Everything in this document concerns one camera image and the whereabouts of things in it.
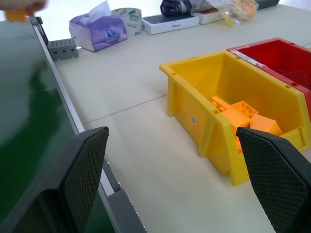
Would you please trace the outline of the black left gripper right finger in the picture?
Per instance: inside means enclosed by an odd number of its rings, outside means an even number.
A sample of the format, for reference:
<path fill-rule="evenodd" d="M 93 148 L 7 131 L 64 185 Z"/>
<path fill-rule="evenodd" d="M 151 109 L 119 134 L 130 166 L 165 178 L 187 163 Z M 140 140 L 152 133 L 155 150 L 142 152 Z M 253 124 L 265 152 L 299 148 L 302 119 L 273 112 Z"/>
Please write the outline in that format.
<path fill-rule="evenodd" d="M 311 162 L 285 138 L 238 128 L 252 188 L 276 233 L 311 233 Z"/>

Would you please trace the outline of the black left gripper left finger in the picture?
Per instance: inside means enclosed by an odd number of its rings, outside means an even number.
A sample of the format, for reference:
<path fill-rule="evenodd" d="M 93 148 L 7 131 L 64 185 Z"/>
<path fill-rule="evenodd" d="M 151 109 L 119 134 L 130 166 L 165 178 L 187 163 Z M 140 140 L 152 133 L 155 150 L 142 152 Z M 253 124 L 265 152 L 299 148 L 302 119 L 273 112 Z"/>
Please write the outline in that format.
<path fill-rule="evenodd" d="M 0 233 L 84 233 L 108 137 L 108 127 L 76 135 L 21 196 L 0 224 Z"/>

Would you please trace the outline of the orange plastic block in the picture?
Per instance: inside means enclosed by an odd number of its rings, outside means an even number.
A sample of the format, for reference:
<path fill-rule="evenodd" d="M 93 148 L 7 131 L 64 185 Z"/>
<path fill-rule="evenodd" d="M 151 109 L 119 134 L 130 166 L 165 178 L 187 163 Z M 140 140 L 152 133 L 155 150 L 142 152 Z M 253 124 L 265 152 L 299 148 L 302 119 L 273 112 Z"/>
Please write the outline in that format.
<path fill-rule="evenodd" d="M 211 103 L 220 111 L 220 112 L 224 112 L 228 109 L 231 109 L 232 106 L 230 104 L 228 104 L 226 101 L 224 101 L 223 99 L 221 99 L 220 97 L 217 96 L 213 96 L 211 98 Z"/>
<path fill-rule="evenodd" d="M 25 8 L 6 10 L 4 15 L 7 21 L 11 23 L 26 23 L 28 17 L 28 11 Z"/>
<path fill-rule="evenodd" d="M 223 115 L 231 122 L 234 132 L 236 132 L 239 127 L 248 127 L 250 119 L 256 114 L 258 114 L 258 111 L 245 101 L 229 105 L 227 109 L 223 111 Z"/>
<path fill-rule="evenodd" d="M 261 116 L 259 114 L 251 117 L 250 128 L 263 132 L 268 132 L 277 136 L 283 134 L 281 128 L 275 120 L 267 118 L 265 116 Z"/>

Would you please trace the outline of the green conveyor belt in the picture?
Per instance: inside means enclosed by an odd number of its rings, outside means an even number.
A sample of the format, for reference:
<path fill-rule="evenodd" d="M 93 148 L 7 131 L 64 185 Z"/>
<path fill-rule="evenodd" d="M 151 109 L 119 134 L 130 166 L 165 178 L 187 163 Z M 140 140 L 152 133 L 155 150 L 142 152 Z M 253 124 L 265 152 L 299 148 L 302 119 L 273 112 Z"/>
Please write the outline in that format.
<path fill-rule="evenodd" d="M 0 224 L 36 177 L 86 131 L 41 26 L 0 21 Z M 104 158 L 84 233 L 147 233 Z"/>

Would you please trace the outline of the clear plastic bag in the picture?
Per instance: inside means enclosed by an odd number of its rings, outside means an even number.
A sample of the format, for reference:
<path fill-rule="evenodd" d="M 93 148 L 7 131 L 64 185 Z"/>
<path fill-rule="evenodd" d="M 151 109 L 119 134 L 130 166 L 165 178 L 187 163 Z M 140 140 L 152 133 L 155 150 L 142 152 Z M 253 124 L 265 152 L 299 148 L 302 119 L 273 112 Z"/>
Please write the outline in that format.
<path fill-rule="evenodd" d="M 251 21 L 259 8 L 255 0 L 206 0 L 216 8 L 230 27 Z"/>

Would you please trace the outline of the person's bare hand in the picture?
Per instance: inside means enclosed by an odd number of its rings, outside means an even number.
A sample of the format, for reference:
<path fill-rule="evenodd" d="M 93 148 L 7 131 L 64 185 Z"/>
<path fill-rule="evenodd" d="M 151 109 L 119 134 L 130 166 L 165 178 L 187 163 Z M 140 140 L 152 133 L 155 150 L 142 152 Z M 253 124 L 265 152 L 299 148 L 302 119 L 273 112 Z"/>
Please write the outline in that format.
<path fill-rule="evenodd" d="M 0 0 L 0 10 L 26 9 L 29 13 L 35 13 L 46 6 L 47 0 Z"/>

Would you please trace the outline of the yellow plastic storage bin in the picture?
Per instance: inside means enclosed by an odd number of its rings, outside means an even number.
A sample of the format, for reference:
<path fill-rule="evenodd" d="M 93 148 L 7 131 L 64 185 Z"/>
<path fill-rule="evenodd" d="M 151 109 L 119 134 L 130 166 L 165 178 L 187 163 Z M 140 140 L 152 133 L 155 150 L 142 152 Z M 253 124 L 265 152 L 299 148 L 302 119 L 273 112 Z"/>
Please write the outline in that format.
<path fill-rule="evenodd" d="M 221 51 L 162 64 L 168 76 L 168 113 L 177 118 L 221 174 L 234 186 L 249 179 L 228 118 L 213 97 L 229 104 L 245 101 L 277 122 L 299 151 L 311 148 L 311 121 L 304 94 L 238 56 Z"/>

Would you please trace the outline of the red plastic storage bin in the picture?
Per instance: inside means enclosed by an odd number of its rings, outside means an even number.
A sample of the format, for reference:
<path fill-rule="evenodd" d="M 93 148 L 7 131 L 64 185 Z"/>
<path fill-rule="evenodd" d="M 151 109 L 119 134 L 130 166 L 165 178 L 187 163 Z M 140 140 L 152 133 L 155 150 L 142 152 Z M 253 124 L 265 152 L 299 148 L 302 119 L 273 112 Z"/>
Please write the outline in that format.
<path fill-rule="evenodd" d="M 282 38 L 228 48 L 227 51 L 302 92 L 311 120 L 311 51 Z"/>

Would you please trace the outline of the grey perforated metal block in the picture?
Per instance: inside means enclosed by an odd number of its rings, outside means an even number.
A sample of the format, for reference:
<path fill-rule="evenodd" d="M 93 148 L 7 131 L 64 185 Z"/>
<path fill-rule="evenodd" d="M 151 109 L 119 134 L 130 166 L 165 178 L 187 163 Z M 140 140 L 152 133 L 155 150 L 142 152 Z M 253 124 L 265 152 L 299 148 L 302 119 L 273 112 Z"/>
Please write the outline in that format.
<path fill-rule="evenodd" d="M 53 61 L 78 58 L 78 51 L 73 38 L 49 41 L 47 48 Z"/>

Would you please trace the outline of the purple tissue pack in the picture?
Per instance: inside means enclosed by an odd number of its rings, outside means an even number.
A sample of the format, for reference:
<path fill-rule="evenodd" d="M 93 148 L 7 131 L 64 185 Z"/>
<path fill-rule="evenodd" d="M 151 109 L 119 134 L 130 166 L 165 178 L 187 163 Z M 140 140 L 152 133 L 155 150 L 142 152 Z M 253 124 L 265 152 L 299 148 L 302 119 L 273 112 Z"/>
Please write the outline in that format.
<path fill-rule="evenodd" d="M 113 16 L 105 0 L 89 13 L 69 21 L 69 32 L 77 45 L 97 52 L 128 38 L 121 18 Z"/>

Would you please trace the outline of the roll of tape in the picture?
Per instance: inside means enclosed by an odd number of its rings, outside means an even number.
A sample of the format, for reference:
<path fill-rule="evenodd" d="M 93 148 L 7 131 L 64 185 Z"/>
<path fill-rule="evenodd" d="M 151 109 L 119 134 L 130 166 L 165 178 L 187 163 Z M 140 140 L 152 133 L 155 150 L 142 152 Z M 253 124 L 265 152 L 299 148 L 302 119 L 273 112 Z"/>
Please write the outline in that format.
<path fill-rule="evenodd" d="M 122 19 L 127 35 L 134 36 L 142 32 L 142 14 L 138 8 L 118 8 L 111 11 L 113 16 Z"/>

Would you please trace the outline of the white rectangular plastic container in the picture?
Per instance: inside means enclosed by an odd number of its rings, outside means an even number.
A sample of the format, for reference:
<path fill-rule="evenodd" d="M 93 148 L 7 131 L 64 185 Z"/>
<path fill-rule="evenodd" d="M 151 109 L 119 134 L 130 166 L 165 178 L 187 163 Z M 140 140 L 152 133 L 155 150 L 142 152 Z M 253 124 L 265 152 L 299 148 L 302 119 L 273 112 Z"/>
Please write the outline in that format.
<path fill-rule="evenodd" d="M 201 12 L 195 12 L 193 13 L 193 15 L 199 17 L 199 24 L 201 25 L 223 20 L 223 16 L 216 8 L 212 8 Z"/>

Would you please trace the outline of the white iPhone box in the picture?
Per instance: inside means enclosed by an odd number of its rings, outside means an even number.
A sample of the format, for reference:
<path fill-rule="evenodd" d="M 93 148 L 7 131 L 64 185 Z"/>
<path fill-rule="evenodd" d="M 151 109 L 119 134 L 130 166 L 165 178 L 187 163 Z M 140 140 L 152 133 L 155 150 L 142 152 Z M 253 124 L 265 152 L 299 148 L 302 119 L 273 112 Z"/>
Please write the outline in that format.
<path fill-rule="evenodd" d="M 144 17 L 142 19 L 142 27 L 145 32 L 150 35 L 166 33 L 195 27 L 199 25 L 199 17 L 194 15 L 165 17 L 163 15 L 156 15 Z"/>

